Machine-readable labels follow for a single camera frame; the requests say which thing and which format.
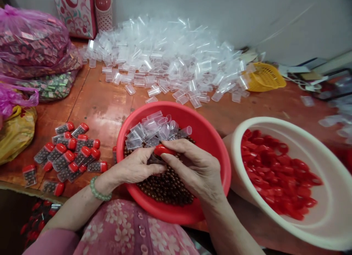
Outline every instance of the plastic bag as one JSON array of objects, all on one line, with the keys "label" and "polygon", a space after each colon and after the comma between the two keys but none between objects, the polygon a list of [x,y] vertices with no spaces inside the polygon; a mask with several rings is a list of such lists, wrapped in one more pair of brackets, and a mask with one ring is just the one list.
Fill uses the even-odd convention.
[{"label": "plastic bag", "polygon": [[0,165],[12,161],[31,143],[36,121],[35,107],[14,107],[0,131]]},{"label": "plastic bag", "polygon": [[0,59],[0,73],[8,77],[29,79],[58,73],[67,73],[82,68],[82,56],[72,43],[69,44],[66,56],[52,67],[19,66]]},{"label": "plastic bag", "polygon": [[20,66],[56,65],[70,42],[66,26],[50,14],[0,8],[0,58]]},{"label": "plastic bag", "polygon": [[67,97],[76,79],[78,70],[63,74],[35,77],[30,80],[20,80],[6,77],[3,81],[18,86],[35,88],[39,91],[39,102],[50,102]]},{"label": "plastic bag", "polygon": [[[26,100],[23,94],[17,90],[34,93]],[[37,89],[0,83],[0,114],[2,114],[4,120],[12,115],[13,108],[16,105],[30,107],[37,106],[38,102],[39,91]]]}]

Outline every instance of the hand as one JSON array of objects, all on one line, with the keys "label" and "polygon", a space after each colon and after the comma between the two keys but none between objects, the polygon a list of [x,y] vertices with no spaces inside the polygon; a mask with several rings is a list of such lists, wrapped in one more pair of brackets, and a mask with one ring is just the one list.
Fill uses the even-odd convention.
[{"label": "hand", "polygon": [[150,164],[147,161],[155,147],[136,149],[127,158],[113,166],[106,173],[110,172],[112,178],[122,183],[138,183],[151,175],[160,174],[167,170],[163,165]]},{"label": "hand", "polygon": [[183,153],[192,161],[187,167],[171,154],[163,153],[161,155],[193,195],[206,203],[214,202],[219,196],[225,195],[221,185],[220,164],[217,158],[186,139],[162,141],[162,143],[171,150]]}]

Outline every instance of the red plastic basin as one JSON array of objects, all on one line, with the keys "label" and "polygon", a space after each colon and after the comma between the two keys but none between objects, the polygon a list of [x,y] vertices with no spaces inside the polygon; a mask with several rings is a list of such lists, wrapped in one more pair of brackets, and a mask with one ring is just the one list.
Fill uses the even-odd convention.
[{"label": "red plastic basin", "polygon": [[[124,159],[126,134],[128,134],[130,128],[138,124],[143,118],[159,110],[162,111],[164,116],[170,114],[172,120],[175,120],[180,128],[190,125],[192,127],[191,138],[196,141],[196,145],[211,153],[219,160],[221,165],[221,183],[224,193],[227,195],[231,183],[231,164],[221,137],[204,117],[196,111],[178,103],[154,102],[146,104],[130,114],[122,125],[117,138],[117,162]],[[135,184],[126,184],[126,188],[134,200],[155,218],[180,225],[194,224],[204,220],[201,204],[197,198],[194,199],[191,205],[185,205],[184,207],[173,206],[156,202],[154,199],[146,196]]]}]

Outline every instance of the white wall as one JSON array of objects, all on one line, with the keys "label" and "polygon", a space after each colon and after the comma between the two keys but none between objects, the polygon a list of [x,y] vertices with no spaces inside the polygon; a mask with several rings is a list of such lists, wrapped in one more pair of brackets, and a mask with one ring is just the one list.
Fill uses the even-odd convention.
[{"label": "white wall", "polygon": [[[53,0],[11,2],[57,15]],[[147,13],[190,18],[286,65],[352,50],[352,0],[114,0],[114,24]]]}]

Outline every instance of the yellow plastic basket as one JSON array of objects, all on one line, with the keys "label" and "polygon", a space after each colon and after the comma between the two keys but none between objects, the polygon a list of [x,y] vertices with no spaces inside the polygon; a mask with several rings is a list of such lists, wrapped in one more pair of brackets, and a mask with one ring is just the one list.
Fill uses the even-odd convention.
[{"label": "yellow plastic basket", "polygon": [[286,81],[274,66],[262,62],[256,62],[254,66],[256,71],[249,73],[248,91],[267,92],[286,86]]}]

